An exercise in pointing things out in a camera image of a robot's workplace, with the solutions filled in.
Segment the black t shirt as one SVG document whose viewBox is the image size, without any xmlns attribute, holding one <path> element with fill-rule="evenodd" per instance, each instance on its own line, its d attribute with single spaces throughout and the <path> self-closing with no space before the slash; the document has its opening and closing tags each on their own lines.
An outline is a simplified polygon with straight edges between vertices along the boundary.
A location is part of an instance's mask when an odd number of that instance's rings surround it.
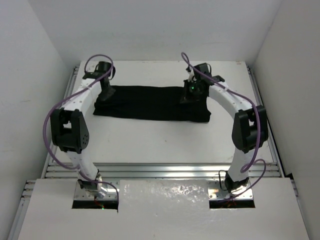
<svg viewBox="0 0 320 240">
<path fill-rule="evenodd" d="M 211 112 L 207 99 L 182 103 L 180 86 L 119 86 L 114 94 L 94 103 L 95 116 L 150 121 L 207 123 Z"/>
</svg>

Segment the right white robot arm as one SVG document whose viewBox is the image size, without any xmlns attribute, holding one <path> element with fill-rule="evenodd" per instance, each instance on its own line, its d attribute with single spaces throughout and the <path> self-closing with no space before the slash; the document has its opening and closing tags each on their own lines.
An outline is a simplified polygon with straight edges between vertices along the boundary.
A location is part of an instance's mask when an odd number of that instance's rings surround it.
<svg viewBox="0 0 320 240">
<path fill-rule="evenodd" d="M 233 119 L 231 138 L 235 146 L 224 185 L 232 191 L 247 185 L 249 168 L 255 163 L 259 148 L 269 138 L 266 109 L 232 91 L 219 75 L 212 79 L 190 73 L 184 81 L 182 103 L 209 97 L 222 106 Z"/>
</svg>

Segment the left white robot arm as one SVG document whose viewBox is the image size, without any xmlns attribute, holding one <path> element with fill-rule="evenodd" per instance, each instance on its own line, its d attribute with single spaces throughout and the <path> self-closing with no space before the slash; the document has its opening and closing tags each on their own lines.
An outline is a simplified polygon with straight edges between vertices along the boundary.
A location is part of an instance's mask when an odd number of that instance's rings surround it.
<svg viewBox="0 0 320 240">
<path fill-rule="evenodd" d="M 85 71 L 76 92 L 50 115 L 52 143 L 68 156 L 80 188 L 91 195 L 101 190 L 103 181 L 86 150 L 90 133 L 85 115 L 98 97 L 105 99 L 115 93 L 110 85 L 115 70 L 110 62 L 100 61 L 93 71 Z"/>
</svg>

